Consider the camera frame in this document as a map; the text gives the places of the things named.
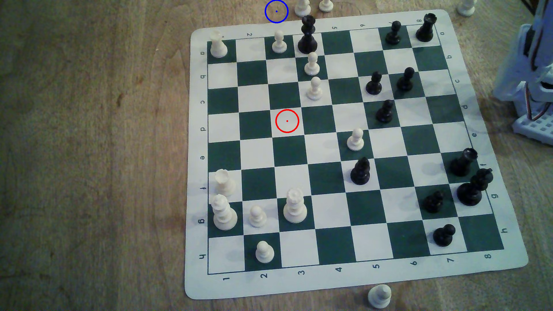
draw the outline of white chess piece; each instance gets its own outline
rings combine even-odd
[[[257,249],[255,250],[255,257],[261,263],[268,263],[275,257],[275,251],[271,245],[265,241],[257,243]]]
[[[347,147],[352,151],[359,151],[364,145],[363,130],[360,128],[354,129],[351,136],[347,139]]]
[[[215,172],[215,181],[217,182],[217,185],[215,189],[217,190],[217,193],[222,194],[224,196],[230,196],[234,193],[234,190],[236,189],[236,183],[232,178],[228,175],[228,171],[225,169],[219,169]]]
[[[307,97],[314,101],[321,99],[322,97],[321,78],[313,77],[311,79],[311,87],[307,91]]]
[[[380,284],[370,289],[367,295],[369,303],[377,309],[384,309],[390,303],[392,290],[386,284]]]
[[[263,211],[263,209],[258,205],[252,206],[252,209],[249,211],[249,223],[256,228],[259,228],[263,227],[266,222],[267,214]]]
[[[234,228],[238,221],[238,215],[228,203],[227,198],[222,194],[217,194],[211,202],[213,207],[213,222],[215,226],[220,230],[230,230]]]
[[[227,46],[223,43],[223,35],[214,31],[211,33],[211,55],[215,58],[222,58],[227,55],[228,49]]]
[[[286,204],[284,205],[284,218],[297,224],[307,217],[307,207],[304,204],[304,193],[301,189],[292,188],[286,194]]]
[[[321,70],[321,66],[317,64],[318,59],[319,57],[315,52],[311,52],[307,55],[307,64],[305,64],[305,67],[304,67],[306,74],[310,76],[315,76],[319,73],[319,71]]]
[[[275,42],[273,42],[273,52],[284,53],[286,51],[286,42],[284,42],[284,33],[281,30],[275,32]]]
[[[311,13],[311,7],[309,6],[309,0],[298,0],[296,7],[294,8],[296,15],[299,17],[304,17]]]
[[[474,6],[478,0],[462,0],[462,2],[457,7],[457,12],[463,16],[471,16],[474,14]]]

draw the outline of wooden table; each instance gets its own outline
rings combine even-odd
[[[513,134],[513,106],[491,96],[532,17],[518,0],[483,0],[463,18],[457,2],[335,0],[315,14],[450,13],[530,257],[521,269],[392,283],[388,309],[549,309],[553,149]],[[0,309],[368,309],[371,286],[184,293],[190,35],[266,23],[266,3],[0,0]]]

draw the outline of red circle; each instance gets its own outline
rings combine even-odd
[[[296,115],[296,118],[298,118],[298,125],[296,125],[296,128],[294,128],[293,130],[291,130],[290,132],[286,132],[286,131],[283,131],[282,129],[280,129],[280,127],[278,126],[278,115],[283,112],[283,111],[291,111],[293,112],[295,115]],[[279,113],[276,114],[276,118],[275,118],[275,124],[276,124],[276,128],[278,128],[279,131],[283,132],[283,133],[291,133],[291,132],[294,132],[296,129],[298,129],[298,126],[300,126],[300,116],[298,116],[298,114],[292,110],[292,109],[282,109]]]

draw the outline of blue circle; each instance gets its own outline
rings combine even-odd
[[[277,1],[277,2],[282,2],[282,3],[284,4],[284,6],[286,7],[286,17],[283,18],[283,20],[281,20],[281,21],[279,21],[279,22],[274,22],[274,21],[272,21],[272,20],[267,16],[267,7],[269,6],[269,4],[270,4],[271,2],[275,2],[275,1]],[[286,3],[285,3],[283,0],[271,0],[271,1],[269,1],[269,3],[267,3],[267,5],[265,6],[265,17],[267,17],[267,19],[268,19],[271,23],[275,23],[275,24],[282,23],[282,22],[288,17],[288,13],[289,13],[289,12],[290,12],[290,11],[288,10],[288,6],[286,5]]]

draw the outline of chessboard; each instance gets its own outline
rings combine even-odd
[[[417,40],[426,13],[437,16],[434,37]],[[393,21],[397,45],[386,42]],[[359,286],[525,266],[526,249],[481,116],[476,94],[447,12],[388,13],[317,19],[313,35],[322,97],[306,93],[307,55],[299,52],[300,20],[196,30],[190,48],[189,156],[184,284],[193,299],[257,296]],[[210,53],[214,30],[228,49]],[[275,31],[287,49],[275,53]],[[413,88],[398,89],[407,67]],[[382,91],[365,85],[382,74]],[[392,100],[389,123],[376,120]],[[356,128],[364,146],[346,144]],[[478,158],[466,177],[450,163],[466,148]],[[370,179],[357,185],[350,172],[366,157]],[[475,206],[456,190],[480,168],[493,181]],[[227,200],[237,213],[230,230],[214,224],[210,199],[215,172],[228,171],[236,190]],[[286,194],[299,188],[307,217],[284,217]],[[422,208],[444,194],[437,213]],[[260,206],[266,224],[254,227]],[[456,228],[446,247],[432,233]],[[274,250],[256,260],[256,245]]]

